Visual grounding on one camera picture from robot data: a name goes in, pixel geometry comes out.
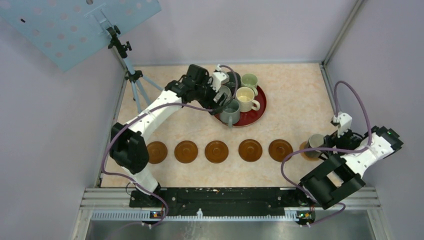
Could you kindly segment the black cup white inside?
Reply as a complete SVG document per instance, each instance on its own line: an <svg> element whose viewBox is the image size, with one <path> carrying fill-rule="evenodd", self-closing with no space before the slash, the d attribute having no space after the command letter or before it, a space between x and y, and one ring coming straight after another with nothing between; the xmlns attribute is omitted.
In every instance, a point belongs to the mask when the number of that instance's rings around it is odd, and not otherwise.
<svg viewBox="0 0 424 240"><path fill-rule="evenodd" d="M304 149L316 149L322 147L325 144L324 138L325 136L319 133L311 135L306 141ZM317 159L321 155L321 152L319 150L311 150L304 152L304 154L310 159Z"/></svg>

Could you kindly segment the striped white grey cup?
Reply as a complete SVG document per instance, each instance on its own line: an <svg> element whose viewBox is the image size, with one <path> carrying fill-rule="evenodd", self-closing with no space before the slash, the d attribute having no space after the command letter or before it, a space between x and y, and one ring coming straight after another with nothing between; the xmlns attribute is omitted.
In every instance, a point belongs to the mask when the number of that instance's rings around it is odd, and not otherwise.
<svg viewBox="0 0 424 240"><path fill-rule="evenodd" d="M232 92L229 87L222 85L215 96L216 102L223 106L232 98Z"/></svg>

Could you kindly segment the light woven coaster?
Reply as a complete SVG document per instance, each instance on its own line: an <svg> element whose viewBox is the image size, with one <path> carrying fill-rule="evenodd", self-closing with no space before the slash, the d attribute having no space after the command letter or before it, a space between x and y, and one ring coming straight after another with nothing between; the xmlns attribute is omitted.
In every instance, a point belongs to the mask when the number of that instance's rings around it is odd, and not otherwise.
<svg viewBox="0 0 424 240"><path fill-rule="evenodd" d="M308 142L304 141L299 145L299 150L306 149L307 146L308 146ZM319 160L319 152L317 151L305 151L305 152L301 152L300 155L307 161Z"/></svg>

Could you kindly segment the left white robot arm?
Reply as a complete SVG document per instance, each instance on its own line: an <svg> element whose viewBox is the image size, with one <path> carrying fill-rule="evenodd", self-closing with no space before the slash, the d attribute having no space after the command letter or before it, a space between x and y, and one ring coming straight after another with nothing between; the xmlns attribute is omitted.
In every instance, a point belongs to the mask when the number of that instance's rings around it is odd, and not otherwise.
<svg viewBox="0 0 424 240"><path fill-rule="evenodd" d="M210 115L221 112L229 94L219 90L230 77L217 65L213 73L196 64L189 65L186 74L169 82L160 95L132 120L115 123L111 129L109 156L125 170L127 177L142 192L141 200L149 207L160 202L158 181L147 169L150 156L146 140L154 131L192 101L200 104L199 110Z"/></svg>

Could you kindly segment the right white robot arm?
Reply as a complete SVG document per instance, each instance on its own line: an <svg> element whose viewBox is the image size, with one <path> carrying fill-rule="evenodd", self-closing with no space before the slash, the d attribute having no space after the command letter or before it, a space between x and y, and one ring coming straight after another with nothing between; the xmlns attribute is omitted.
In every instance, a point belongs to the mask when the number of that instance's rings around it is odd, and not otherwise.
<svg viewBox="0 0 424 240"><path fill-rule="evenodd" d="M325 150L327 157L301 180L302 187L293 192L299 206L307 206L313 198L328 209L365 186L365 171L379 160L399 151L403 142L400 135L385 126L374 126L371 135L360 136L348 130L341 137L334 132L323 138L324 148L342 148L347 153Z"/></svg>

